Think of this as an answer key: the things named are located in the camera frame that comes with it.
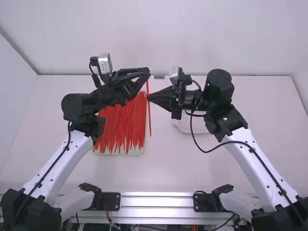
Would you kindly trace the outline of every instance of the metal extrusion bar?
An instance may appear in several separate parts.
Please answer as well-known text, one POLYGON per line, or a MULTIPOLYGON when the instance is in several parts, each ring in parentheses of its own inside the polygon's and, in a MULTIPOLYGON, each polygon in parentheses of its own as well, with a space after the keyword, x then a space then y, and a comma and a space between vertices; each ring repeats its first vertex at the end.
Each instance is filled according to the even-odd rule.
MULTIPOLYGON (((119 224, 221 225, 233 215, 231 212, 196 213, 192 196, 192 192, 122 192, 120 210, 109 212, 109 216, 119 224)), ((105 211, 81 211, 78 219, 80 223, 109 223, 105 211)), ((69 221, 77 222, 76 217, 69 221)), ((0 222, 3 222, 2 210, 0 222)), ((241 219, 241 223, 245 225, 246 221, 241 219)))

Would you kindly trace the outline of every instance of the wire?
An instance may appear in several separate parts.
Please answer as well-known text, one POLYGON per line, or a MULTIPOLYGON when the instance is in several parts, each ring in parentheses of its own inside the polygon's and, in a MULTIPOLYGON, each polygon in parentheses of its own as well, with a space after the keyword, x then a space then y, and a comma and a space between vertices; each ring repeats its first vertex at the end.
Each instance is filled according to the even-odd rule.
POLYGON ((155 228, 155 227, 151 227, 151 226, 147 226, 147 225, 137 225, 137 227, 144 227, 144 228, 149 228, 149 229, 159 230, 159 231, 167 231, 167 230, 164 230, 164 229, 155 228))
POLYGON ((91 62, 89 62, 89 69, 90 69, 92 75, 95 75, 94 71, 92 70, 91 62))
POLYGON ((130 229, 130 231, 133 231, 136 227, 137 227, 138 224, 136 224, 132 229, 130 229))
POLYGON ((203 193, 203 194, 207 194, 206 192, 204 192, 204 191, 202 191, 202 190, 195 191, 195 192, 194 192, 194 195, 195 195, 196 193, 203 193))
POLYGON ((51 169, 55 166, 55 164, 58 162, 58 160, 62 157, 62 155, 69 150, 69 144, 71 141, 71 131, 70 131, 70 124, 71 122, 68 122, 67 124, 67 131, 68 131, 68 141, 67 141, 67 145, 64 147, 63 151, 60 153, 60 155, 57 157, 57 159, 52 163, 52 165, 49 167, 49 169, 45 172, 45 174, 42 176, 42 178, 37 182, 37 184, 33 187, 33 189, 30 191, 30 193, 26 196, 26 198, 23 200, 23 202, 21 203, 20 207, 17 210, 16 216, 14 218, 13 224, 15 224, 15 222, 17 221, 22 209, 25 207, 27 201, 29 200, 31 194, 35 191, 35 189, 37 189, 39 186, 41 186, 41 183, 44 181, 44 179, 46 178, 46 176, 48 175, 48 173, 51 171, 51 169))
POLYGON ((79 223, 79 219, 78 219, 78 214, 76 213, 76 221, 77 221, 77 231, 80 228, 80 223, 79 223))
POLYGON ((210 153, 214 150, 216 150, 217 148, 223 146, 223 145, 226 145, 226 144, 229 144, 229 143, 238 143, 238 144, 242 144, 246 147, 249 148, 249 151, 252 152, 256 157, 257 159, 260 161, 260 163, 262 164, 262 166, 265 168, 265 170, 268 172, 268 174, 270 175, 270 177, 272 178, 272 180, 275 182, 276 186, 279 188, 280 190, 280 193, 281 195, 283 195, 285 197, 285 199, 287 200, 287 202, 290 204, 291 208, 294 210, 294 212, 296 213, 296 215, 298 216, 299 220, 301 221, 301 223, 303 224, 303 227, 306 227, 307 228, 307 225, 305 224, 305 222, 303 221, 302 217, 300 216, 298 210, 295 208, 294 204, 292 203, 292 201, 290 200, 290 198, 288 197, 286 191, 282 188, 282 186, 279 184, 279 182, 276 180, 276 178, 274 177, 274 175, 272 174, 272 172, 269 170, 269 168, 266 166, 266 164, 263 162, 263 160, 260 158, 260 156, 257 154, 257 152, 247 143, 245 142, 242 142, 242 141, 227 141, 227 142, 224 142, 224 143, 221 143, 219 145, 217 145, 216 147, 208 150, 208 151, 204 151, 197 143, 196 141, 196 138, 193 134, 193 111, 192 111, 192 114, 191 114, 191 119, 190 119, 190 128, 191 128, 191 134, 192 134, 192 139, 194 141, 194 143, 196 144, 196 146, 198 147, 198 149, 203 152, 203 153, 210 153))
POLYGON ((236 216, 236 213, 234 213, 225 223, 223 223, 222 225, 218 226, 217 228, 214 228, 212 230, 204 230, 204 231, 215 231, 215 230, 219 230, 220 228, 222 228, 223 226, 225 226, 230 220, 232 220, 233 217, 236 216))
POLYGON ((197 85, 197 87, 198 87, 199 90, 201 91, 201 86, 200 86, 200 84, 199 84, 196 80, 193 80, 193 79, 192 79, 192 82, 193 82, 195 85, 197 85))
POLYGON ((206 114, 203 114, 203 115, 196 115, 196 114, 187 112, 187 110, 185 110, 185 113, 186 113, 187 115, 190 115, 190 116, 193 116, 193 117, 204 117, 204 116, 206 115, 206 114))

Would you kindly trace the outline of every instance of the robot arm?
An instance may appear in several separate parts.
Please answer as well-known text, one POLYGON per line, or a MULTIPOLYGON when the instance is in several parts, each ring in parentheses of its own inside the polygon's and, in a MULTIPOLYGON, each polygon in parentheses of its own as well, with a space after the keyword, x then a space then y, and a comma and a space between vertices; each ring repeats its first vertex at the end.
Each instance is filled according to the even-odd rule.
MULTIPOLYGON (((85 190, 80 185, 71 194, 57 197, 59 190, 103 133, 105 119, 95 114, 115 104, 125 106, 126 100, 138 94, 150 71, 137 68, 111 73, 109 55, 92 57, 89 66, 98 69, 97 75, 91 68, 97 89, 90 94, 68 94, 62 100, 64 119, 71 122, 67 139, 20 191, 9 189, 2 197, 6 230, 58 230, 62 221, 92 205, 98 188, 85 190)), ((169 77, 172 86, 149 95, 148 100, 171 112, 174 119, 181 119, 182 110, 191 110, 191 117, 194 111, 205 111, 207 129, 221 145, 226 145, 258 195, 259 200, 236 191, 222 193, 219 198, 224 208, 251 221, 256 231, 280 230, 286 224, 288 228, 302 227, 308 215, 308 200, 301 199, 278 174, 231 104, 234 86, 230 74, 212 70, 203 90, 200 86, 198 90, 186 90, 187 85, 196 82, 179 67, 173 68, 169 77)))
MULTIPOLYGON (((181 119, 182 110, 191 110, 191 122, 194 111, 206 112, 203 118, 208 131, 221 143, 219 146, 225 145, 234 156, 258 195, 257 200, 236 191, 221 193, 222 206, 252 222, 256 231, 302 228, 307 220, 308 200, 281 177, 231 104, 231 75, 221 69, 210 71, 203 90, 200 86, 198 90, 186 90, 194 81, 179 67, 172 68, 169 78, 172 86, 150 94, 148 100, 171 112, 174 119, 181 119)), ((196 145, 204 153, 211 152, 196 145)))
POLYGON ((71 172, 103 133, 105 118, 96 113, 116 104, 125 106, 127 100, 134 99, 149 79, 150 70, 144 67, 112 72, 109 54, 91 57, 89 66, 91 71, 92 66, 98 69, 98 75, 92 71, 97 89, 90 94, 68 94, 62 100, 64 119, 69 121, 68 137, 20 191, 9 189, 2 197, 5 230, 59 230, 64 220, 89 208, 95 193, 99 193, 97 187, 87 190, 80 185, 58 198, 71 172))

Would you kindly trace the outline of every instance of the red straw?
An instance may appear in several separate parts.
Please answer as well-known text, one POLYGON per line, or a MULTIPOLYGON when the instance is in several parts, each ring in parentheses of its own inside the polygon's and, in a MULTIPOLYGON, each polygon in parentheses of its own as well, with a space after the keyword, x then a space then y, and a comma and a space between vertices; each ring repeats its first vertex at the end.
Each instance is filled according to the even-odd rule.
MULTIPOLYGON (((147 94, 147 96, 150 94, 149 81, 146 81, 146 94, 147 94)), ((148 101, 148 110, 149 110, 149 129, 150 129, 150 136, 152 136, 152 124, 151 124, 151 108, 150 108, 150 101, 148 101)))

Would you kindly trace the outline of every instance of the white backdrop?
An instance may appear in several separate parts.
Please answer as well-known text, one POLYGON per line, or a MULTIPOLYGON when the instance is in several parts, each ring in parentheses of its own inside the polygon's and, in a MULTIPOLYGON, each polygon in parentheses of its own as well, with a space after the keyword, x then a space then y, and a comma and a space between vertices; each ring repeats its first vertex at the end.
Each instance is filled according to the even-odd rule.
POLYGON ((37 74, 0 34, 0 173, 36 79, 37 74))
POLYGON ((305 0, 3 0, 0 27, 39 74, 88 74, 101 52, 115 69, 286 74, 307 109, 307 8, 305 0))

